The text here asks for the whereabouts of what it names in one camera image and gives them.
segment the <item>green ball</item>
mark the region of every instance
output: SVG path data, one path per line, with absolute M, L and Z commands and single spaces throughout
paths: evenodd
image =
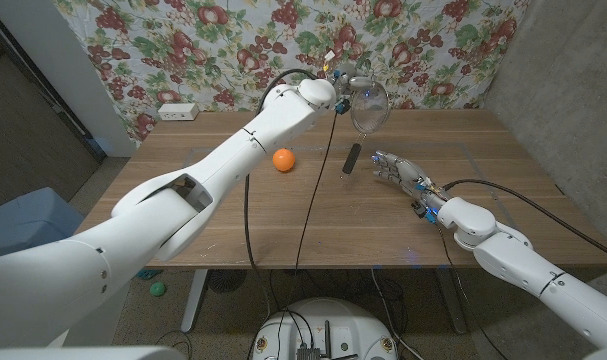
M 154 296 L 162 296 L 163 294 L 165 294 L 165 284 L 160 281 L 155 282 L 154 284 L 152 284 L 152 286 L 150 286 L 150 294 Z

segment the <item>orange ball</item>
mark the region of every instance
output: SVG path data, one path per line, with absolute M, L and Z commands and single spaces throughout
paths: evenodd
M 272 156 L 272 162 L 279 171 L 288 171 L 294 166 L 294 153 L 288 149 L 279 149 Z

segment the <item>table leg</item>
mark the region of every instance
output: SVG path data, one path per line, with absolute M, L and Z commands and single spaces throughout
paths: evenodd
M 192 279 L 192 287 L 190 288 L 190 294 L 187 297 L 187 304 L 185 305 L 185 313 L 183 314 L 183 321 L 181 322 L 181 331 L 184 333 L 190 332 L 194 326 L 194 320 L 201 306 L 201 301 L 205 295 L 205 284 L 207 282 L 207 269 L 199 269 L 194 271 L 194 278 Z
M 467 333 L 467 324 L 465 323 L 465 317 L 463 316 L 463 308 L 461 307 L 461 302 L 456 293 L 456 286 L 452 280 L 451 270 L 436 269 L 435 272 L 436 278 L 439 281 L 439 287 L 441 288 L 441 295 L 443 296 L 443 300 L 445 300 L 445 306 L 452 319 L 454 332 L 459 335 Z

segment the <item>door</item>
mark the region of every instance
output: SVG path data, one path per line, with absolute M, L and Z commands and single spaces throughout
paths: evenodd
M 98 165 L 38 88 L 1 56 L 0 205 L 48 186 L 68 201 Z

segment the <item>blue chair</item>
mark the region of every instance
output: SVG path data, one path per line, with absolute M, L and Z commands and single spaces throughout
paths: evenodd
M 68 238 L 83 216 L 51 188 L 0 206 L 0 256 Z

